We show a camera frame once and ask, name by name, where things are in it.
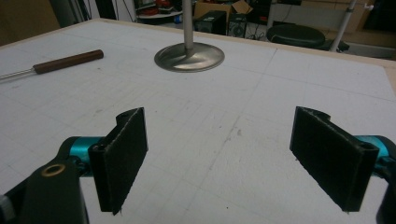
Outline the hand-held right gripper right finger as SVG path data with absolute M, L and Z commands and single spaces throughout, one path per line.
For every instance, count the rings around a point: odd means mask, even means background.
M 372 175 L 390 162 L 390 140 L 352 135 L 331 116 L 307 107 L 295 109 L 290 151 L 344 212 L 358 212 Z

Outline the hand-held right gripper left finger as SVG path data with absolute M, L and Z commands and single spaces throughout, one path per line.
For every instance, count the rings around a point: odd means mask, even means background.
M 116 215 L 122 208 L 149 150 L 145 109 L 138 107 L 116 116 L 106 136 L 78 137 L 70 156 L 79 158 L 92 176 L 100 209 Z

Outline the metal stand with round base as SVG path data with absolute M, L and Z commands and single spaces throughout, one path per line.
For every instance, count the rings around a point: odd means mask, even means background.
M 164 70 L 180 73 L 202 72 L 219 66 L 224 52 L 212 45 L 193 41 L 192 2 L 182 0 L 184 42 L 159 50 L 154 62 Z

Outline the black round stool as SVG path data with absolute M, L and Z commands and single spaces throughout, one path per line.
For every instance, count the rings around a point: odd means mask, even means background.
M 325 42 L 325 35 L 311 27 L 282 24 L 268 29 L 266 38 L 277 44 L 302 48 L 316 48 Z

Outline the white stand pole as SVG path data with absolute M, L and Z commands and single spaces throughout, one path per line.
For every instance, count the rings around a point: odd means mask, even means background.
M 352 15 L 353 11 L 354 11 L 354 7 L 355 7 L 356 3 L 357 3 L 357 0 L 350 0 L 349 5 L 346 8 L 345 14 L 344 14 L 343 19 L 341 21 L 341 24 L 339 26 L 337 35 L 336 35 L 335 39 L 333 40 L 333 42 L 332 42 L 332 44 L 330 46 L 330 51 L 331 52 L 336 52 L 337 51 L 337 49 L 339 47 L 339 44 L 341 42 L 342 36 L 343 36 L 343 34 L 344 34 L 344 32 L 345 32 L 345 30 L 347 28 L 347 24 L 348 24 L 348 22 L 350 20 L 350 17 Z

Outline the white round table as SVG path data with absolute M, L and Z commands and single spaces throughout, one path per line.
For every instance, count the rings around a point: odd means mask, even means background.
M 176 16 L 181 15 L 182 12 L 172 12 L 170 14 L 156 14 L 156 15 L 138 15 L 137 20 L 145 24 L 165 24 L 172 23 Z

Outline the black speaker box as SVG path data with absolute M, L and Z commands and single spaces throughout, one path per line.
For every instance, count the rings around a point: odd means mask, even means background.
M 228 36 L 244 38 L 247 24 L 248 22 L 245 14 L 231 14 L 229 18 Z

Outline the brown board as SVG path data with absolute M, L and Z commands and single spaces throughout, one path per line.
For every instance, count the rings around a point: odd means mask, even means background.
M 50 0 L 0 0 L 0 46 L 57 29 Z

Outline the cardboard box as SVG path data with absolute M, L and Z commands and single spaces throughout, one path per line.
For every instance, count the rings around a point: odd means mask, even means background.
M 197 0 L 194 5 L 193 17 L 197 20 L 209 11 L 224 11 L 227 14 L 226 21 L 233 13 L 249 14 L 251 7 L 246 0 Z

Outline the brown-handled metal tool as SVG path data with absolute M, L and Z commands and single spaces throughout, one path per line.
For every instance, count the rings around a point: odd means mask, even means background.
M 67 67 L 75 66 L 82 63 L 88 63 L 95 60 L 100 60 L 104 58 L 104 53 L 100 50 L 93 50 L 85 53 L 80 53 L 73 56 L 68 56 L 62 59 L 53 60 L 50 62 L 39 63 L 33 65 L 30 69 L 23 70 L 20 72 L 15 72 L 11 74 L 6 74 L 0 76 L 0 81 L 7 79 L 12 79 L 14 77 L 20 77 L 23 75 L 35 73 L 38 75 L 46 74 L 52 71 L 64 69 Z

